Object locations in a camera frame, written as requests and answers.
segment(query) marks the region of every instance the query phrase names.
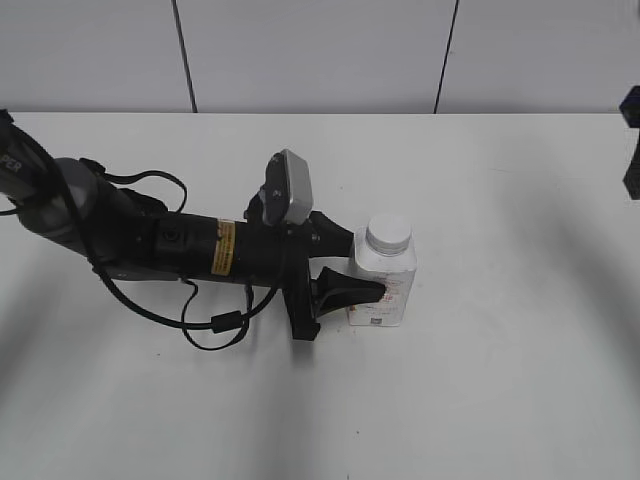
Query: black object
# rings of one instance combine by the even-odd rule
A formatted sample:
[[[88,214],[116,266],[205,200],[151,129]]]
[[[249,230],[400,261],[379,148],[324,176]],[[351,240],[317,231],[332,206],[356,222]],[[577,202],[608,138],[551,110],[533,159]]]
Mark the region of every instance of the black object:
[[[620,104],[620,112],[629,128],[640,128],[640,86],[631,89]],[[631,199],[640,200],[640,137],[623,182]]]
[[[320,329],[317,319],[321,315],[375,302],[384,294],[381,284],[330,269],[324,269],[317,280],[311,279],[309,258],[348,257],[353,234],[321,212],[313,211],[305,219],[305,212],[311,210],[311,192],[291,183],[304,176],[306,164],[302,161],[304,169],[300,169],[301,159],[287,150],[275,158],[278,155],[298,160],[295,175],[287,172],[287,167],[282,169],[270,162],[265,186],[245,212],[247,221],[222,221],[169,212],[160,200],[112,185],[157,175],[177,183],[186,201],[186,187],[166,172],[120,177],[107,174],[93,160],[54,160],[12,125],[6,111],[0,111],[0,192],[15,204],[12,213],[18,214],[28,230],[85,255],[94,272],[125,306],[183,332],[242,331],[282,289],[293,338],[313,340]],[[275,190],[283,192],[282,198],[288,201],[280,201],[281,197],[273,195]],[[277,201],[267,202],[266,191]],[[298,220],[289,223],[287,218]],[[200,279],[268,286],[270,290],[244,314],[229,312],[212,317],[209,323],[187,323],[186,306],[180,322],[167,319],[132,302],[112,279],[182,280],[189,285],[192,282],[188,279]]]

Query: bottle cap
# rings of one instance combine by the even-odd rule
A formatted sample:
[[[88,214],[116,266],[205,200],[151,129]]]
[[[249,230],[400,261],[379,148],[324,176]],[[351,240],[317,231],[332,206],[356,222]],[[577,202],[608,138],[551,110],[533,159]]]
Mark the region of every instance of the bottle cap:
[[[400,215],[383,213],[369,221],[367,243],[382,255],[399,255],[409,246],[411,224]]]

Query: white plastic bottle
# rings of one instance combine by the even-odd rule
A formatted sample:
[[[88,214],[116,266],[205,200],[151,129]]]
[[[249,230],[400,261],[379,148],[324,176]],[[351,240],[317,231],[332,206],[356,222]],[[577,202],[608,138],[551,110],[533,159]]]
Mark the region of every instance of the white plastic bottle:
[[[353,243],[349,274],[383,283],[387,291],[378,303],[347,308],[349,323],[400,325],[418,266],[411,225],[398,215],[376,215],[356,230]]]

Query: warning label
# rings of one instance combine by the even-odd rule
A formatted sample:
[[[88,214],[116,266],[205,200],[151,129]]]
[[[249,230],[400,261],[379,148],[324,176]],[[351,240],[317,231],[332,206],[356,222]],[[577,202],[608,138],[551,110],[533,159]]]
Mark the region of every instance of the warning label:
[[[233,263],[233,249],[236,244],[236,224],[228,220],[218,220],[218,241],[213,255],[211,273],[229,275]]]

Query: white table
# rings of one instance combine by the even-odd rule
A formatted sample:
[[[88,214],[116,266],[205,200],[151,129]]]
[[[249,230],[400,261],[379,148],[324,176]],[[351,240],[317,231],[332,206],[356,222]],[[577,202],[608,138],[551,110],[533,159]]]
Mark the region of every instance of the white table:
[[[0,478],[640,477],[640,204],[617,115],[15,117],[55,156],[173,172],[187,211],[223,218],[290,147],[338,223],[409,215],[420,267],[399,328],[337,312],[292,342],[278,295],[207,353],[2,219]],[[125,288],[174,318],[189,294]],[[191,319],[242,305],[204,285]]]

